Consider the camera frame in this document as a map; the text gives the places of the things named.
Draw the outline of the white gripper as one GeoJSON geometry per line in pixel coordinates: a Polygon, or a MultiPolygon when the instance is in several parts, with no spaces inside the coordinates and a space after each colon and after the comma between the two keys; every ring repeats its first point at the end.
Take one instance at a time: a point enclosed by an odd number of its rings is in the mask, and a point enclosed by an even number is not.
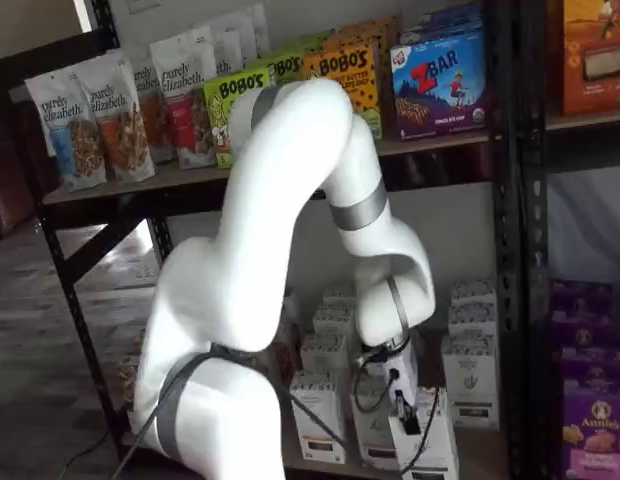
{"type": "Polygon", "coordinates": [[[417,416],[418,367],[412,345],[370,351],[362,368],[366,374],[383,378],[384,397],[396,411],[405,434],[420,435],[417,416]]]}

